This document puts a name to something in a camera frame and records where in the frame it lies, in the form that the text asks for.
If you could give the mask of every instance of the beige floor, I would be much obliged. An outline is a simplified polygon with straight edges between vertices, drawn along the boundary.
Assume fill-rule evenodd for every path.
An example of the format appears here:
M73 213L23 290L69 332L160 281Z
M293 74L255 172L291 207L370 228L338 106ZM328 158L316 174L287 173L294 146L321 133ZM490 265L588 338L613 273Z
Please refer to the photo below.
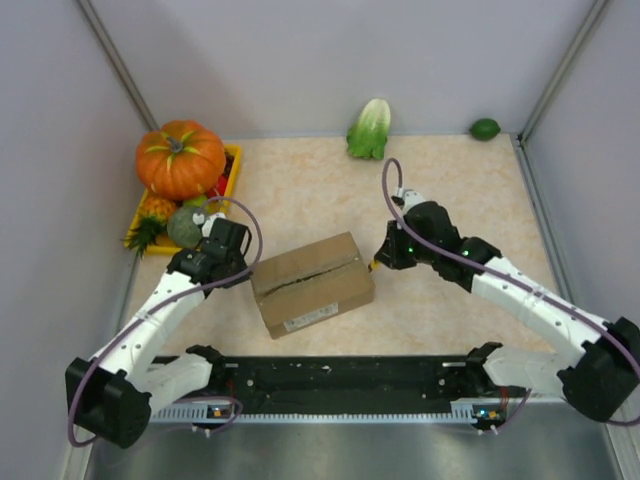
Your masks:
M264 258L346 230L366 258L380 247L390 219L380 187L382 162L350 159L343 138L238 143L244 168L235 197L261 222ZM385 153L402 163L406 187L448 209L461 235L484 238L554 290L508 136L487 143L460 135L392 137ZM237 208L231 217L248 221ZM153 291L168 261L166 256L142 261L129 316ZM466 353L492 340L548 349L508 313L442 281L429 267L380 268L374 278L372 304L279 340L262 324L249 283L214 291L164 352L179 354L202 344L225 355L443 354Z

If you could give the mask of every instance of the cardboard box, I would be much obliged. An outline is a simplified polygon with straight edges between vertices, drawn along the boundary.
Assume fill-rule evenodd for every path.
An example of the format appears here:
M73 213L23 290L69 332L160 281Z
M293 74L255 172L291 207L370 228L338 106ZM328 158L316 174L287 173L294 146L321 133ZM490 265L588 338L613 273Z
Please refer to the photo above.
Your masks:
M251 284L274 339L370 303L375 291L349 232L263 260Z

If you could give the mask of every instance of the yellow tray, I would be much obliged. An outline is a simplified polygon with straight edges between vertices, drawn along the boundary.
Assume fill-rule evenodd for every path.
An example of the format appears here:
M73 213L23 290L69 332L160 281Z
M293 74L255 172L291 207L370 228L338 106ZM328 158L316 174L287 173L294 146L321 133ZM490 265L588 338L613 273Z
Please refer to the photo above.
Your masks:
M233 166L231 167L231 173L229 174L229 180L227 181L227 188L224 192L225 197L232 197L242 163L242 147L240 147L239 145L225 145L224 149L227 153L233 155ZM132 234L133 230L140 223L140 215L138 214L138 211L142 205L142 202L144 202L144 200L147 198L148 194L149 190L145 188L142 194L142 198L140 199L140 203L138 203L138 208L136 208L136 213L133 216L133 220L131 221L131 225L129 226L127 237ZM207 210L209 211L209 213L222 212L228 214L230 207L231 202L225 200L223 202L215 202L209 204L207 206ZM173 243L173 240L171 240L166 233L159 235L156 240L157 245L149 245L149 247L147 248L147 255L174 255L181 250L180 247ZM128 247L129 242L125 240L124 246Z

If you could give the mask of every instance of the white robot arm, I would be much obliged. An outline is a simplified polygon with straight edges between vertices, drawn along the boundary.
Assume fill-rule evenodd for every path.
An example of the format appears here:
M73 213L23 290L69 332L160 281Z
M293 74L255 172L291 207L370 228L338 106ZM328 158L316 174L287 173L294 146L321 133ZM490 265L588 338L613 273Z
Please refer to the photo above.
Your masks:
M155 290L123 327L135 329L100 349L92 359L104 355L89 377L74 415L74 423L127 448L144 432L151 415L186 394L205 387L221 356L210 347L195 346L175 361L157 369L149 367L182 320L211 293L202 289L212 282L238 276L229 288L249 279L244 256L251 243L249 229L223 214L195 215L201 226L200 248L176 253ZM67 368L67 403L73 398L92 363L76 358Z
M402 209L402 223L431 248L416 241L397 219L392 220L370 268L383 264L402 270L427 264L444 280L509 311L546 339L556 353L487 343L469 353L466 366L483 372L480 376L492 384L488 386L523 387L555 395L592 420L608 421L638 385L638 378L622 354L584 319L618 340L636 361L640 360L638 327L624 317L612 322L577 308L528 278L486 241L460 237L446 209L418 192L398 188L391 199Z

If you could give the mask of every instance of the pineapple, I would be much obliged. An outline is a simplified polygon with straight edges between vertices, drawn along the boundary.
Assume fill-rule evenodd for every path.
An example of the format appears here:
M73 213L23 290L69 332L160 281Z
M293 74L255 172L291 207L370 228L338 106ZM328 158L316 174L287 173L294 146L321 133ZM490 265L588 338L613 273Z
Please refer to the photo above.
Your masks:
M167 231L167 222L177 209L175 202L149 192L138 209L138 226L126 239L127 248L137 250L136 255L143 257L147 247L155 245L158 235Z

